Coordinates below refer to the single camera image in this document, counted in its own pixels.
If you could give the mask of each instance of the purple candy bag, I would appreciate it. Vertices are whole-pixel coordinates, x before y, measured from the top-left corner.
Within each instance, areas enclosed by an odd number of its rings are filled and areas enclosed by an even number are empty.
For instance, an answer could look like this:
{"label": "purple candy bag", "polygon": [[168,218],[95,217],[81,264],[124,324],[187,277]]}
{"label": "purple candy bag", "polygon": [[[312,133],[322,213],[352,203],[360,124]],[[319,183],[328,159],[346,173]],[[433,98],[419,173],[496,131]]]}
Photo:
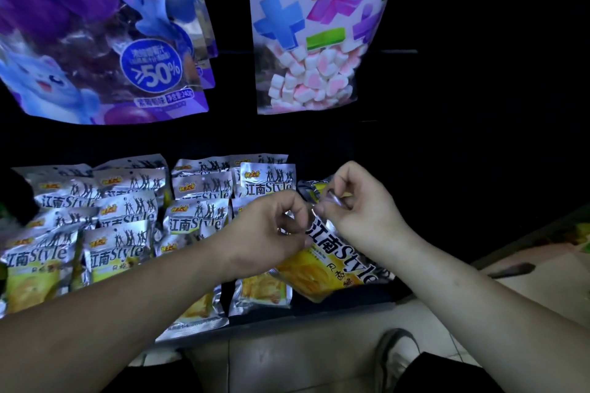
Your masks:
{"label": "purple candy bag", "polygon": [[86,125],[208,110],[204,0],[0,0],[0,77],[29,115]]}
{"label": "purple candy bag", "polygon": [[259,114],[356,99],[354,76],[387,0],[250,0]]}

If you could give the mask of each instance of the person's right arm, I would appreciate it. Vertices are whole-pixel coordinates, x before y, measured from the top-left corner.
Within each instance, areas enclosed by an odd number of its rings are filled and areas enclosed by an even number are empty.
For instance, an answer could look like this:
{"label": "person's right arm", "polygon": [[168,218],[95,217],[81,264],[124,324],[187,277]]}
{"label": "person's right arm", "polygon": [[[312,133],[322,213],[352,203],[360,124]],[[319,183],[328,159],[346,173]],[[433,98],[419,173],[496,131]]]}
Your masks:
{"label": "person's right arm", "polygon": [[590,391],[590,331],[432,246],[404,222],[385,187],[355,162],[316,212],[358,250],[391,270],[506,392]]}

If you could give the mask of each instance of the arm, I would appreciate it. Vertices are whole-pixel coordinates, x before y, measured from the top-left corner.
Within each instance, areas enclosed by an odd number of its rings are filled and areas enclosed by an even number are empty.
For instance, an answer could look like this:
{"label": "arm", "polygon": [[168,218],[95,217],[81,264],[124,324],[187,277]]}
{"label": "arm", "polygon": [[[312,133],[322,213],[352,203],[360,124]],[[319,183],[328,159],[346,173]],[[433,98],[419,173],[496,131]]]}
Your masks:
{"label": "arm", "polygon": [[[303,249],[306,225],[294,191],[265,196],[199,244],[8,315],[0,320],[5,389],[100,391],[215,285],[260,274]],[[279,235],[277,227],[294,234]]]}
{"label": "arm", "polygon": [[582,392],[590,385],[590,332],[430,245],[404,222],[385,187],[345,164],[316,212],[399,276],[506,392]]}

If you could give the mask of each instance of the cartoon mouth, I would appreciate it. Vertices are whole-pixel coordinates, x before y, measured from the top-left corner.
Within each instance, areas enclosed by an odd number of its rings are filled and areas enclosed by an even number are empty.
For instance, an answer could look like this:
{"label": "cartoon mouth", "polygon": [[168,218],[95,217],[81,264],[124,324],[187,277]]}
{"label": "cartoon mouth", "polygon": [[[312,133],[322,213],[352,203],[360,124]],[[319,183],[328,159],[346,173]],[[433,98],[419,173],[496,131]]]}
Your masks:
{"label": "cartoon mouth", "polygon": [[39,87],[41,89],[43,89],[44,91],[51,93],[53,91],[53,88],[51,87],[51,85],[47,84],[44,81],[39,81],[39,80],[35,80],[35,82],[39,85]]}

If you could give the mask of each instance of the shoe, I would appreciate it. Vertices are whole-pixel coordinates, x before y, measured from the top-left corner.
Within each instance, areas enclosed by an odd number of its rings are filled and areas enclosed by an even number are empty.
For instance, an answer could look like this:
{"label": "shoe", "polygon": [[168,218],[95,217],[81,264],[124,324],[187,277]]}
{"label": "shoe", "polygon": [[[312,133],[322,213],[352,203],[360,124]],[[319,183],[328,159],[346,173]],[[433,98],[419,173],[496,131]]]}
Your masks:
{"label": "shoe", "polygon": [[409,331],[400,328],[387,331],[375,355],[375,392],[391,393],[400,376],[419,355],[416,339]]}

